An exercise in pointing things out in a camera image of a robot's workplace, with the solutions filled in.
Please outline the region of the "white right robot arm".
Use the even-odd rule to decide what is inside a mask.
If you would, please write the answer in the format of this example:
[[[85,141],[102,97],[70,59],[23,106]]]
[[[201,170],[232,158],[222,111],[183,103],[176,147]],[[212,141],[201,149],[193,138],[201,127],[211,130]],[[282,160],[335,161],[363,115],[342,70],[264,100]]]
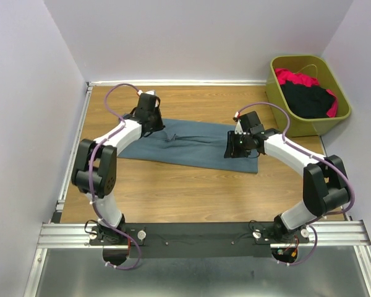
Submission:
[[[352,200],[342,159],[324,157],[289,140],[276,129],[265,129],[256,112],[236,113],[228,132],[225,158],[246,158],[253,151],[283,162],[302,177],[302,199],[277,215],[272,232],[276,240],[294,233]]]

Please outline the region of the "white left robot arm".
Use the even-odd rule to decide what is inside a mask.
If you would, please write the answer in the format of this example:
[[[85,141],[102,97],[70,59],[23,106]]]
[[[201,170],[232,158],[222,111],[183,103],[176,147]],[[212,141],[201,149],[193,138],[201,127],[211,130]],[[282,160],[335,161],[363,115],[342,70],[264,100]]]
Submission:
[[[94,140],[80,141],[71,174],[71,183],[85,194],[99,226],[126,237],[123,213],[116,205],[114,187],[117,156],[142,137],[164,129],[161,100],[154,91],[139,92],[137,106],[120,118],[119,124]]]

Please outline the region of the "blue-grey t shirt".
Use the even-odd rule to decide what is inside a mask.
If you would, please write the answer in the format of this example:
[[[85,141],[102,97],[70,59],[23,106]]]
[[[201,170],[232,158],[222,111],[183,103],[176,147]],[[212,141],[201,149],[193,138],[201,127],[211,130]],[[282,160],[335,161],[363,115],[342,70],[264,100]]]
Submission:
[[[258,172],[258,153],[247,158],[225,158],[231,125],[164,119],[165,128],[128,145],[119,158],[158,161],[240,173]]]

